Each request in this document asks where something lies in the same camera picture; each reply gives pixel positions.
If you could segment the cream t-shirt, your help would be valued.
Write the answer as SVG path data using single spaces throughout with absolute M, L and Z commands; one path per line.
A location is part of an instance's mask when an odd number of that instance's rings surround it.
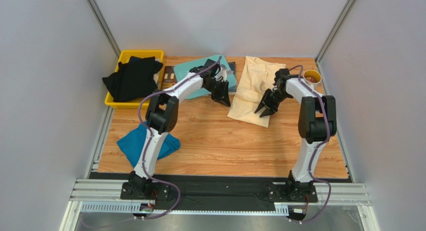
M 259 57 L 246 56 L 236 93 L 231 103 L 228 118 L 268 128 L 270 117 L 255 113 L 267 89 L 272 89 L 275 72 L 286 64 L 267 62 Z

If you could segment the blue t-shirt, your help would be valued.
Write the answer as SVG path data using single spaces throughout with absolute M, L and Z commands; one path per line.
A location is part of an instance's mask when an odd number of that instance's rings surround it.
M 133 129 L 116 142 L 119 149 L 125 154 L 127 160 L 130 162 L 133 168 L 135 168 L 138 164 L 138 161 L 145 148 L 147 134 L 149 133 L 146 129 L 146 124 L 147 122 L 145 121 L 143 124 L 140 124 L 136 129 Z M 168 133 L 161 144 L 157 155 L 157 160 L 166 158 L 180 149 L 180 147 L 180 140 Z

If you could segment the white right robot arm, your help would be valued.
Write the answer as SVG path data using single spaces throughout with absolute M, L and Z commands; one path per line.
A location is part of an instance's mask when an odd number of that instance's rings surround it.
M 289 173 L 287 187 L 292 192 L 308 192 L 313 186 L 319 155 L 337 132 L 336 99 L 311 89 L 293 75 L 286 75 L 274 79 L 273 89 L 265 91 L 256 111 L 261 111 L 260 117 L 271 116 L 287 98 L 300 104 L 298 133 L 301 137 L 299 155 Z

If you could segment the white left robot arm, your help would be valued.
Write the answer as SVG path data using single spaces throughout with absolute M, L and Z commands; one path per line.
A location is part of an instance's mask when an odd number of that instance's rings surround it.
M 158 156 L 167 135 L 177 124 L 179 104 L 199 89 L 209 91 L 213 101 L 226 107 L 231 106 L 229 82 L 223 77 L 215 78 L 210 74 L 188 74 L 171 88 L 149 96 L 146 122 L 142 123 L 147 129 L 146 141 L 138 163 L 129 175 L 129 185 L 143 193 L 153 189 L 152 181 Z

